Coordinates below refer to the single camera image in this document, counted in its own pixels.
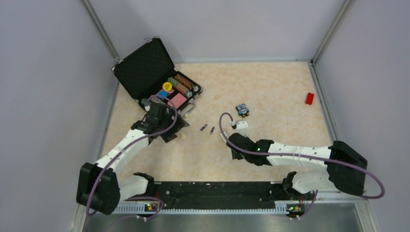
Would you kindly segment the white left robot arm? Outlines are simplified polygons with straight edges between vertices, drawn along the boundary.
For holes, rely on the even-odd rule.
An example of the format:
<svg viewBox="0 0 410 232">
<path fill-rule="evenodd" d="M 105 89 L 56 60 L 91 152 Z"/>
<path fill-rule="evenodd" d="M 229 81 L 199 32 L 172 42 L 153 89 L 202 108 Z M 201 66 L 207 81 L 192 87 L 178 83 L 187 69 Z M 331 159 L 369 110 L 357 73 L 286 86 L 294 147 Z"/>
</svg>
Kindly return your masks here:
<svg viewBox="0 0 410 232">
<path fill-rule="evenodd" d="M 177 132 L 188 127 L 179 115 L 173 102 L 151 102 L 145 106 L 146 114 L 136 121 L 125 137 L 105 156 L 94 163 L 86 162 L 80 169 L 76 202 L 90 210 L 110 215 L 117 205 L 134 196 L 144 200 L 155 194 L 153 177 L 135 173 L 126 180 L 118 176 L 133 158 L 148 147 L 153 140 L 161 137 L 166 143 L 177 137 Z"/>
</svg>

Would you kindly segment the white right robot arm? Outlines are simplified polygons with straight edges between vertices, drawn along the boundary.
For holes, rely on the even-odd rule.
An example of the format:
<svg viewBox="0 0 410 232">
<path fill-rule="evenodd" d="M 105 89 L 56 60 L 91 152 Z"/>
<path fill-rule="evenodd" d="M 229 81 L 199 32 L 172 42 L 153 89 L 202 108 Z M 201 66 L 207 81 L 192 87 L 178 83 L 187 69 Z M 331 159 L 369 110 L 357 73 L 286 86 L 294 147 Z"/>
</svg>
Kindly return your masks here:
<svg viewBox="0 0 410 232">
<path fill-rule="evenodd" d="M 343 141 L 334 141 L 331 146 L 303 147 L 264 139 L 253 142 L 234 133 L 226 145 L 235 160 L 256 166 L 306 168 L 307 172 L 294 171 L 283 180 L 283 192 L 289 199 L 321 189 L 338 189 L 355 196 L 364 193 L 367 160 Z"/>
</svg>

